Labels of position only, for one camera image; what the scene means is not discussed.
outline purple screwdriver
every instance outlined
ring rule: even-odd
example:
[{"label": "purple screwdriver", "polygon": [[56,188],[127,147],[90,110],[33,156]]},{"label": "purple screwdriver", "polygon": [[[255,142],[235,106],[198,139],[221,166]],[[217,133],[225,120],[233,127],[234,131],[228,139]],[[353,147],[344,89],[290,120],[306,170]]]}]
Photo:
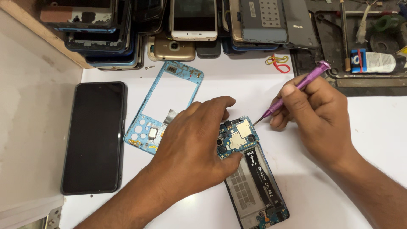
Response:
[{"label": "purple screwdriver", "polygon": [[[299,82],[297,84],[297,88],[301,90],[303,87],[307,86],[309,83],[314,81],[319,75],[321,75],[324,71],[326,71],[328,69],[330,69],[330,65],[323,60],[320,61],[318,63],[318,66],[314,70],[312,70],[306,77],[304,77],[301,80],[301,82]],[[273,114],[276,110],[278,110],[280,107],[282,107],[282,105],[283,105],[283,101],[282,101],[282,99],[279,99],[269,109],[267,109],[266,112],[264,112],[264,114],[262,115],[262,117],[257,122],[255,122],[253,125],[256,125],[258,122],[263,120],[263,118],[266,118],[266,117],[270,116],[271,114]]]}]

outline camera lens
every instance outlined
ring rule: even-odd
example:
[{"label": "camera lens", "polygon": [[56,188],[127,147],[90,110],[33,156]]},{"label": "camera lens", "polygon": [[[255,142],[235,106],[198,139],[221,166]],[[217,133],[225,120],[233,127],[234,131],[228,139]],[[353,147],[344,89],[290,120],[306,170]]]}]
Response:
[{"label": "camera lens", "polygon": [[178,44],[177,44],[177,43],[172,43],[172,44],[171,44],[171,48],[172,48],[172,49],[177,49],[177,48],[178,48]]}]

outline yellow rubber band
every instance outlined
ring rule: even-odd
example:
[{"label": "yellow rubber band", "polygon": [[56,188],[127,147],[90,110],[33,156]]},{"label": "yellow rubber band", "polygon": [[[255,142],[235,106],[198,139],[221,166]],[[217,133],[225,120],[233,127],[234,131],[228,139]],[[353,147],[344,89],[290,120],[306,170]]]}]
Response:
[{"label": "yellow rubber band", "polygon": [[274,62],[277,62],[277,63],[279,63],[279,64],[284,64],[284,63],[287,63],[287,61],[288,61],[288,56],[284,56],[284,57],[269,57],[267,60],[266,60],[266,64],[267,65],[270,65],[270,64],[273,64]]}]

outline left hand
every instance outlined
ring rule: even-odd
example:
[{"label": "left hand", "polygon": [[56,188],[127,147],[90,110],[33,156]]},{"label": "left hand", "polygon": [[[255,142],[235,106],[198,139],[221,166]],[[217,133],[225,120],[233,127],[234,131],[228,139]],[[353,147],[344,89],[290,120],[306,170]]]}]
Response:
[{"label": "left hand", "polygon": [[229,117],[226,108],[235,102],[229,96],[194,102],[168,125],[145,168],[164,177],[158,188],[167,197],[174,194],[176,201],[181,200],[220,184],[236,172],[242,154],[234,153],[223,160],[216,154],[220,123]]}]

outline rubber band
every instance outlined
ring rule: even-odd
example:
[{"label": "rubber band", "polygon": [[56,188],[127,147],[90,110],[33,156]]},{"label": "rubber band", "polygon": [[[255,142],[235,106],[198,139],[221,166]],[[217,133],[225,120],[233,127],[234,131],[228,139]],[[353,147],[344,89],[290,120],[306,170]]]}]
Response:
[{"label": "rubber band", "polygon": [[[288,61],[288,56],[275,57],[274,54],[273,54],[271,57],[269,57],[269,58],[266,60],[266,64],[267,64],[267,65],[273,64],[274,67],[275,67],[279,72],[285,74],[285,73],[289,73],[289,72],[291,71],[290,66],[284,64],[284,63],[287,63],[287,61]],[[285,72],[285,71],[281,70],[281,69],[280,69],[281,66],[282,66],[282,67],[286,67],[286,68],[288,69],[288,71]]]},{"label": "rubber band", "polygon": [[359,73],[363,73],[362,55],[360,53],[360,49],[357,49],[357,54],[358,54],[358,57],[359,57],[359,65],[360,65]]}]

